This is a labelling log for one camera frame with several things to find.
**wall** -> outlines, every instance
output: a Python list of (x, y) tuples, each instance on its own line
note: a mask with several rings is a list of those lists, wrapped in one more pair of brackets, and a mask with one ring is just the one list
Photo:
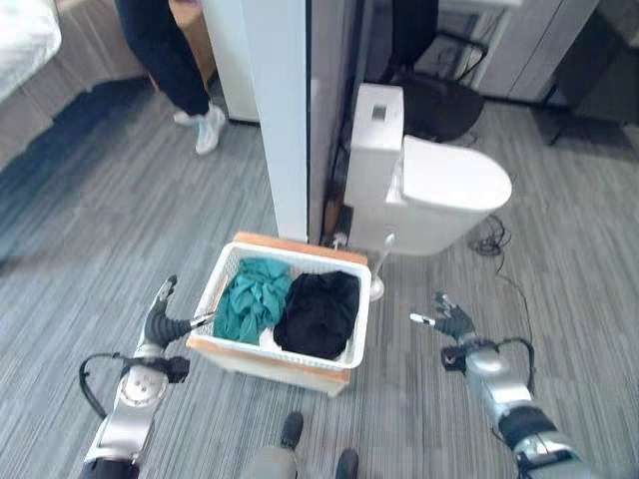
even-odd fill
[(280, 237), (306, 241), (306, 0), (241, 0)]
[[(391, 0), (369, 0), (374, 3), (366, 77), (377, 78), (390, 54)], [(508, 26), (494, 56), (477, 85), (484, 95), (514, 100), (535, 101), (545, 93), (554, 69), (583, 28), (594, 10), (597, 0), (523, 0), (512, 12)], [(469, 35), (471, 15), (446, 11), (446, 0), (439, 2), (439, 27)], [(493, 25), (487, 18), (484, 25)], [(490, 38), (477, 22), (474, 38)], [(432, 62), (420, 60), (432, 72)]]
[(218, 74), (232, 120), (256, 122), (246, 26), (240, 0), (202, 0)]
[(323, 202), (345, 102), (356, 0), (312, 0), (309, 240), (320, 240)]
[(486, 95), (536, 101), (597, 0), (524, 0), (479, 83)]

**teal cloth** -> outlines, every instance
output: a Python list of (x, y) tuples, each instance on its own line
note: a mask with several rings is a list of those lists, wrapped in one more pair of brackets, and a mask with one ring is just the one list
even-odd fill
[(262, 331), (282, 318), (292, 282), (289, 268), (275, 259), (243, 258), (220, 298), (213, 336), (258, 344)]

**black chair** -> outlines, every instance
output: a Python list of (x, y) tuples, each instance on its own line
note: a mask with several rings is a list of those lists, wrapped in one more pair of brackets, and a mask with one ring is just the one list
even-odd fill
[[(406, 134), (448, 142), (466, 133), (481, 114), (481, 95), (458, 82), (477, 68), (488, 48), (479, 42), (437, 30), (438, 11), (438, 0), (393, 0), (392, 51), (380, 82), (403, 89)], [(438, 36), (480, 52), (479, 59), (454, 81), (413, 70), (414, 64)]]

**toilet lid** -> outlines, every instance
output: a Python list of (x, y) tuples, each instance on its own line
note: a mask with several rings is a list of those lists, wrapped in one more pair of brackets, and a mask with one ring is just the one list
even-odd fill
[(467, 148), (403, 138), (403, 195), (447, 208), (492, 211), (510, 198), (512, 184), (492, 159)]

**white sneaker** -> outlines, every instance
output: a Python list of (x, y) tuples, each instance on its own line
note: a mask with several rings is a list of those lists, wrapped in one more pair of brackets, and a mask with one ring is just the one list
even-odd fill
[(218, 145), (220, 140), (220, 132), (227, 123), (227, 117), (220, 107), (211, 105), (209, 113), (199, 115), (198, 123), (198, 141), (196, 142), (196, 153), (205, 155), (212, 152)]
[[(209, 102), (209, 111), (213, 109), (213, 103)], [(201, 115), (189, 115), (187, 112), (180, 110), (173, 115), (173, 121), (183, 127), (194, 127), (198, 124), (198, 117)]]

